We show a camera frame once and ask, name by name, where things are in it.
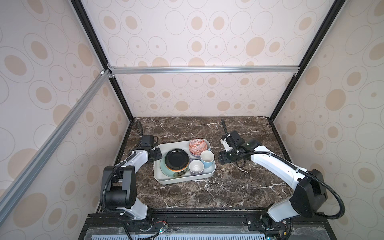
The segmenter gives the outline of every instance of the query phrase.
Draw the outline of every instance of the white tray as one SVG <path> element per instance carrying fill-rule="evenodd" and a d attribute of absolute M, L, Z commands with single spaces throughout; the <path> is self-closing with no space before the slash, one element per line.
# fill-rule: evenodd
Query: white tray
<path fill-rule="evenodd" d="M 203 140 L 207 143 L 208 149 L 210 149 L 211 145 L 209 144 L 209 142 L 205 139 L 203 139 Z M 165 157 L 167 152 L 171 151 L 172 149 L 180 148 L 180 149 L 183 149 L 184 151 L 186 151 L 191 159 L 199 159 L 197 157 L 192 156 L 191 153 L 189 152 L 189 143 L 190 142 L 191 141 L 164 143 L 164 144 L 158 145 L 157 147 L 160 148 L 160 151 L 161 151 L 161 154 L 163 155 L 163 158 Z M 191 176 L 191 172 L 188 171 L 186 174 L 184 174 L 181 177 L 168 177 L 167 175 L 165 175 L 161 171 L 160 161 L 161 160 L 155 161 L 155 163 L 153 165 L 153 176 L 162 185 L 176 183 L 176 182 L 185 182 L 185 181 L 197 180 L 197 179 L 202 179 L 202 178 L 208 178 L 214 174 L 215 169 L 216 169 L 216 164 L 215 164 L 215 160 L 214 160 L 212 166 L 210 166 L 208 168 L 204 168 L 203 173 L 200 175 Z"/>

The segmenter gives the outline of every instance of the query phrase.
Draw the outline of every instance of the black plate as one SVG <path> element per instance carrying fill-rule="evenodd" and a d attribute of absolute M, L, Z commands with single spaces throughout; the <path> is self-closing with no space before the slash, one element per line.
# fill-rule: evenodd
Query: black plate
<path fill-rule="evenodd" d="M 173 149 L 165 157 L 166 166 L 173 171 L 180 171 L 188 166 L 189 155 L 183 149 Z"/>

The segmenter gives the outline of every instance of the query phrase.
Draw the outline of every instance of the silver horizontal bar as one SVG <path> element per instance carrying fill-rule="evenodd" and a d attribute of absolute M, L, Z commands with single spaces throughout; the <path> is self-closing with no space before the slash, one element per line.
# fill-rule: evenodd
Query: silver horizontal bar
<path fill-rule="evenodd" d="M 61 141 L 71 130 L 78 118 L 84 112 L 88 104 L 91 102 L 101 85 L 110 76 L 109 70 L 104 70 L 102 75 L 99 75 L 83 96 L 73 106 L 64 120 L 57 126 L 45 144 L 35 154 L 31 162 L 26 166 L 25 170 L 15 179 L 9 190 L 0 202 L 0 226 L 6 220 L 12 209 L 19 202 L 21 197 L 32 184 L 33 180 L 39 174 L 44 165 L 48 162 L 54 151 L 60 145 Z"/>
<path fill-rule="evenodd" d="M 132 73 L 297 73 L 299 66 L 210 66 L 210 67 L 112 67 L 112 74 Z"/>

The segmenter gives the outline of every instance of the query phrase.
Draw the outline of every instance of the brown marble surface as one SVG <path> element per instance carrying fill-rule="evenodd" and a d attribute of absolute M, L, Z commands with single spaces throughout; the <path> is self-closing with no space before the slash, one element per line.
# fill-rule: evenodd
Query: brown marble surface
<path fill-rule="evenodd" d="M 224 130 L 219 117 L 141 117 L 144 134 L 157 135 L 159 144 L 204 138 L 215 154 L 216 171 L 212 177 L 161 185 L 153 176 L 153 164 L 137 172 L 137 197 L 152 208 L 164 207 L 266 207 L 290 195 L 290 188 L 262 166 L 248 161 L 243 169 L 233 163 L 220 165 L 218 153 Z M 228 131 L 236 130 L 244 140 L 255 138 L 282 156 L 266 118 L 224 117 Z M 123 155 L 139 140 L 133 127 Z"/>

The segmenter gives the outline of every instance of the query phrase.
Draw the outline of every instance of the mug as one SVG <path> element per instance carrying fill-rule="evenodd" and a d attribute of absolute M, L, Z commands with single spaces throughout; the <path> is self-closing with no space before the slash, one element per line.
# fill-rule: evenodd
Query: mug
<path fill-rule="evenodd" d="M 203 173 L 204 164 L 198 159 L 193 160 L 189 164 L 189 170 L 191 171 L 191 176 L 200 175 Z"/>
<path fill-rule="evenodd" d="M 200 158 L 204 164 L 204 168 L 209 168 L 214 162 L 215 155 L 213 152 L 205 150 L 201 153 Z"/>

